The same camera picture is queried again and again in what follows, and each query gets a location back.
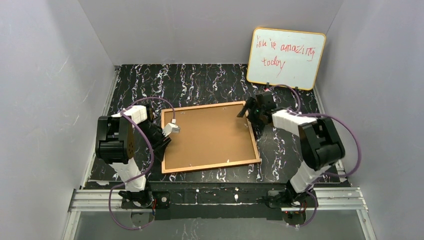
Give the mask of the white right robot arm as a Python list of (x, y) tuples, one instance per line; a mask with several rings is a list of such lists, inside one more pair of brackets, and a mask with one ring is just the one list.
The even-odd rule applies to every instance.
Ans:
[(309, 190), (346, 152), (330, 117), (311, 117), (278, 107), (269, 91), (249, 97), (237, 117), (246, 117), (256, 128), (266, 125), (299, 137), (303, 161), (287, 182), (285, 194), (295, 197)]

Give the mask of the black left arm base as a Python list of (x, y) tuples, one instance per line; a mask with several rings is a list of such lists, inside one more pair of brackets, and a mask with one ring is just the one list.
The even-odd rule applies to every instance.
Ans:
[(118, 195), (122, 197), (122, 209), (168, 209), (171, 196), (166, 191), (130, 192), (121, 190)]

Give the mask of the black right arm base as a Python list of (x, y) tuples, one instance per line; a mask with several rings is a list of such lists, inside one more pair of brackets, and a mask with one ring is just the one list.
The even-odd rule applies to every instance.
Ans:
[(270, 190), (263, 197), (263, 201), (270, 208), (292, 208), (293, 211), (300, 212), (318, 206), (313, 190), (293, 194), (287, 191)]

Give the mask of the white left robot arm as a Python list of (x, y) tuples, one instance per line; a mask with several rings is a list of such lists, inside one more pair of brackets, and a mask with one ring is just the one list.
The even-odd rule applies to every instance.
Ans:
[(150, 106), (134, 105), (123, 114), (100, 116), (97, 120), (95, 154), (110, 165), (125, 184), (125, 190), (138, 193), (145, 190), (147, 179), (134, 159), (136, 143), (134, 129), (141, 129), (146, 136), (153, 155), (161, 161), (171, 133), (178, 133), (180, 127), (172, 119), (165, 127), (153, 123), (153, 110)]

